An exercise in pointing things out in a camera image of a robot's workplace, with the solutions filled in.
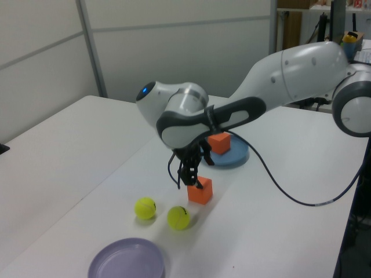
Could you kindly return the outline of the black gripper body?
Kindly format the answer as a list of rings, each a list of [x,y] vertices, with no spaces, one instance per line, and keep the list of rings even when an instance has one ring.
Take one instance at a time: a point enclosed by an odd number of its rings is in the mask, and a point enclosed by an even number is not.
[[[208,152],[208,142],[200,140],[187,147],[174,149],[173,152],[183,166],[198,166],[205,152]]]

